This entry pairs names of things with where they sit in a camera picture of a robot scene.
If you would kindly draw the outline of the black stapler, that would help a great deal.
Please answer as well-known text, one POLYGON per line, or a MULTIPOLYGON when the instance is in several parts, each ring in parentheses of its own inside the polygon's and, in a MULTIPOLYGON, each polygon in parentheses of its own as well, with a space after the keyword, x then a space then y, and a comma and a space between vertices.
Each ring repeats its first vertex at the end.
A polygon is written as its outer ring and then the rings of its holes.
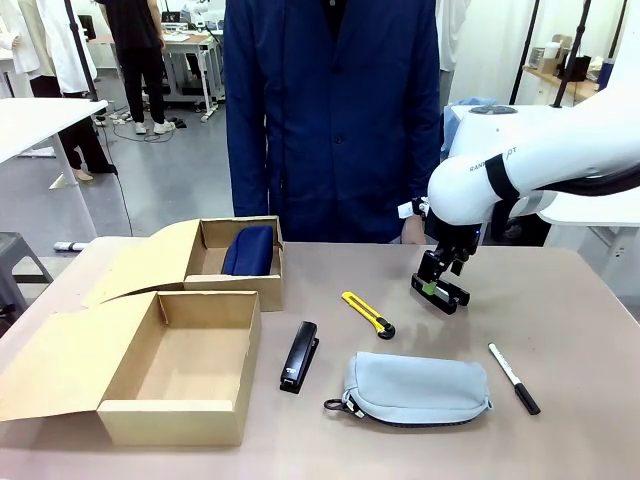
POLYGON ((319 346, 317 325, 303 321, 292 343, 280 376, 280 389, 298 394, 319 346))

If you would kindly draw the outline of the white marker black cap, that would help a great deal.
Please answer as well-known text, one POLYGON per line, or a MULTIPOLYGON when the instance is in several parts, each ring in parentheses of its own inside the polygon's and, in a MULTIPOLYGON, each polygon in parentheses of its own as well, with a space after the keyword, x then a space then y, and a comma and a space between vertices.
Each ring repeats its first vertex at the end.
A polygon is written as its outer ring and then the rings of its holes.
POLYGON ((511 382, 516 396, 518 397, 524 408, 527 410, 527 412, 532 416, 539 415, 541 413, 540 407, 538 406, 532 395, 529 393, 524 383, 515 374, 506 358, 498 350, 497 346, 494 343, 489 343, 488 350, 494 357, 496 362, 499 364, 506 377, 511 382))

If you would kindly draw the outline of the thin black stand pole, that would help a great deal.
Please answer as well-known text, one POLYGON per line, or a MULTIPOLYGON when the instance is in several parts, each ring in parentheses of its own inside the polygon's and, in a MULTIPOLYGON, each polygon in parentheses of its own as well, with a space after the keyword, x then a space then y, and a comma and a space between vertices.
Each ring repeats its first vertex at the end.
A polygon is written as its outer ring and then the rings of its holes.
POLYGON ((516 104, 516 100, 517 100, 517 97, 518 97, 518 93, 519 93, 519 89, 520 89, 520 85, 521 85, 521 81, 522 81, 522 75, 523 75, 523 72, 524 72, 524 66, 525 66, 526 60, 528 58, 527 55, 529 53, 529 49, 530 49, 530 46, 531 46, 531 40, 532 40, 533 32, 534 32, 534 29, 535 29, 536 21, 537 21, 540 2, 541 2, 541 0, 533 0, 533 6, 532 6, 532 9, 531 9, 531 15, 530 15, 529 24, 528 24, 528 28, 527 28, 524 44, 523 44, 523 49, 522 49, 522 52, 521 52, 519 65, 518 65, 518 68, 517 68, 516 76, 515 76, 515 79, 514 79, 512 90, 511 90, 511 95, 510 95, 510 98, 509 98, 509 105, 515 105, 516 104))

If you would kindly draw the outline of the light grey fabric pouch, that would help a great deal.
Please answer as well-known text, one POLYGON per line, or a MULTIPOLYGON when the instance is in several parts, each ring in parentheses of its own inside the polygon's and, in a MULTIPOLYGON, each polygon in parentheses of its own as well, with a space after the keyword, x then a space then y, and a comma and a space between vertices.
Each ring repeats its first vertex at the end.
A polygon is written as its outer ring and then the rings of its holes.
POLYGON ((491 410, 478 363, 359 352, 348 362, 342 395, 324 408, 402 428, 457 426, 491 410))

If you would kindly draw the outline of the empty open cardboard box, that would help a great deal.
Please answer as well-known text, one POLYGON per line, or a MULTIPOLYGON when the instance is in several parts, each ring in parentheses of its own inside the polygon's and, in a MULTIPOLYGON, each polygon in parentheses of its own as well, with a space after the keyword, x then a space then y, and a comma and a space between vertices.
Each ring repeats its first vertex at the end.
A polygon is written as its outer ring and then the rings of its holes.
POLYGON ((0 374, 0 422, 96 413, 118 446, 237 446, 256 292, 149 292, 51 316, 0 374))

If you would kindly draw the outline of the dark blue fabric pouch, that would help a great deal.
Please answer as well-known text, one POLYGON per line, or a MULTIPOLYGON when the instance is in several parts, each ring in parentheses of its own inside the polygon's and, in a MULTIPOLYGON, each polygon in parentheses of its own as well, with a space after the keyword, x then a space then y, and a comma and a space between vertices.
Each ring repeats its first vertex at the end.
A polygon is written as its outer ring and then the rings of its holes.
POLYGON ((268 276, 273 260, 273 228, 251 226, 238 232, 227 249, 221 273, 231 276, 268 276))

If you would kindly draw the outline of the grey metal stool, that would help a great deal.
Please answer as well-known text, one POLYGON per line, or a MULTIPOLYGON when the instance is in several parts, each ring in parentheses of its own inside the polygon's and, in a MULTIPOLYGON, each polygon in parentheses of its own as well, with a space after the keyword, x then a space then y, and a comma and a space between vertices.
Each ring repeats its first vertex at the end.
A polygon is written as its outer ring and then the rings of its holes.
POLYGON ((0 232, 0 316, 13 324, 28 309, 20 284, 49 285, 53 277, 17 232, 0 232), (37 267, 37 274, 15 274, 14 268, 25 258, 37 267))

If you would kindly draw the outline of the hanging white garment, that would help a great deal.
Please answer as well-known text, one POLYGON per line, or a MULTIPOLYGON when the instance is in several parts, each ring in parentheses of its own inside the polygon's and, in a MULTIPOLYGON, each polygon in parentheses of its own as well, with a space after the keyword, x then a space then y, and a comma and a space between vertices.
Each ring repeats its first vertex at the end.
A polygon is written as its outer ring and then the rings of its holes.
POLYGON ((436 27, 442 71, 455 70, 460 32, 470 4, 471 0, 436 0, 436 27))

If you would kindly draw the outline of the person in black clothes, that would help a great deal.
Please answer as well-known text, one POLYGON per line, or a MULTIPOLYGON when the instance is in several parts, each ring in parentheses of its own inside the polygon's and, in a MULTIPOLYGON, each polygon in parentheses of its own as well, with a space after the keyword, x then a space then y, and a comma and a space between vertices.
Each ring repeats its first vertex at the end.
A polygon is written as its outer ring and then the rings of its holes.
POLYGON ((175 124, 164 113, 164 37, 158 0, 95 1, 111 31, 135 132, 147 133, 143 90, 149 97, 153 133, 173 131, 175 124))

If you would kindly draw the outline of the thick black stand pole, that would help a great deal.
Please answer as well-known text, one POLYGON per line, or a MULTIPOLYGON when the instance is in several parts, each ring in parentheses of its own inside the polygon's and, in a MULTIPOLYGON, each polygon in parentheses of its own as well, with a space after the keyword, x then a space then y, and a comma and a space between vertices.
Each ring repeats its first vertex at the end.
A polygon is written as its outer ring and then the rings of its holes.
POLYGON ((552 108, 558 109, 558 108, 561 107, 562 99, 563 99, 564 94, 566 92, 567 86, 570 83, 570 81, 573 80, 573 71, 574 71, 574 67, 575 67, 575 63, 576 63, 576 58, 577 58, 577 55, 578 55, 578 51, 579 51, 579 48, 580 48, 580 45, 581 45, 581 42, 582 42, 582 38, 583 38, 584 32, 586 30, 586 23, 587 23, 589 11, 590 11, 590 8, 591 8, 591 3, 592 3, 592 0, 584 0, 583 1, 582 13, 581 13, 581 17, 580 17, 580 21, 578 23, 578 26, 576 28, 575 39, 574 39, 573 45, 571 47, 568 59, 566 61, 564 74, 561 77, 561 83, 560 83, 560 86, 558 87, 558 91, 557 91, 556 97, 555 97, 553 103, 551 104, 552 108))

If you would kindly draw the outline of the yellow utility knife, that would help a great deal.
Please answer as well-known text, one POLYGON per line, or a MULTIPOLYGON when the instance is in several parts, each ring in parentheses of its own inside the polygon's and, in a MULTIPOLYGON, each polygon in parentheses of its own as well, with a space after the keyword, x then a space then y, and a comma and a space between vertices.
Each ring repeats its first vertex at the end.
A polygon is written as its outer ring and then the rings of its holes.
POLYGON ((341 298, 374 327, 379 338, 390 340, 395 336, 395 327, 358 295, 346 291, 341 294, 341 298))

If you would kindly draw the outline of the white table with rounded corner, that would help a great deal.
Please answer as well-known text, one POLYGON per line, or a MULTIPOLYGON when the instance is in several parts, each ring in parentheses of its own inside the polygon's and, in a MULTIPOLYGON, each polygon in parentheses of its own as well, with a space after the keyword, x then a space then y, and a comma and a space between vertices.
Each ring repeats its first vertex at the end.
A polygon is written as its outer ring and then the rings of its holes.
POLYGON ((594 234, 607 247, 599 273, 609 281, 640 235, 640 187, 601 197, 558 193, 538 217, 550 225, 545 247, 578 251, 594 234))

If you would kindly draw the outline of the black tripod pole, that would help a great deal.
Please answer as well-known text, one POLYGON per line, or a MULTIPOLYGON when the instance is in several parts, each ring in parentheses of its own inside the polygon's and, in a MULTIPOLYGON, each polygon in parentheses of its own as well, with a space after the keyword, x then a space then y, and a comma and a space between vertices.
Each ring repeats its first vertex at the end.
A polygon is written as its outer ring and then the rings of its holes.
POLYGON ((87 58, 84 52, 85 41, 81 37, 79 26, 75 21, 75 15, 71 5, 71 0, 63 0, 63 2, 64 2, 65 11, 69 20, 69 28, 72 32, 72 36, 73 36, 75 47, 78 53, 78 58, 80 61, 82 72, 85 78, 85 82, 87 84, 89 98, 92 102, 97 102, 98 94, 93 82, 91 71, 89 69, 87 58))

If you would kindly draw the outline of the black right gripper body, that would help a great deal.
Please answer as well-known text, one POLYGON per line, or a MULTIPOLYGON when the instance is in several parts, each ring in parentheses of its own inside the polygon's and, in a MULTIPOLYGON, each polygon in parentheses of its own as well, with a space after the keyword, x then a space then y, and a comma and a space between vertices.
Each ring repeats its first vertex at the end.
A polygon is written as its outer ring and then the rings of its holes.
POLYGON ((430 254, 431 276, 441 276, 450 270, 459 276, 465 263, 478 248, 481 225, 450 225, 433 212, 426 217, 426 234, 437 241, 436 249, 430 254))

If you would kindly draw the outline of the small brown cardboard carton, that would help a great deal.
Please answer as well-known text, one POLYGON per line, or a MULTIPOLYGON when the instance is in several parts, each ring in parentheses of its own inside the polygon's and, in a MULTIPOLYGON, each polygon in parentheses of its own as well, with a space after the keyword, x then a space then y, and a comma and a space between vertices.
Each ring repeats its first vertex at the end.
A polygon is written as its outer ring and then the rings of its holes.
POLYGON ((561 48, 557 57, 552 60, 543 59, 543 51, 545 45, 548 43, 547 42, 544 46, 537 46, 531 49, 528 66, 537 69, 542 73, 554 75, 558 71, 559 65, 564 62, 566 55, 569 53, 569 48, 572 46, 573 38, 567 35, 556 34, 549 42, 551 41, 561 43, 561 48))

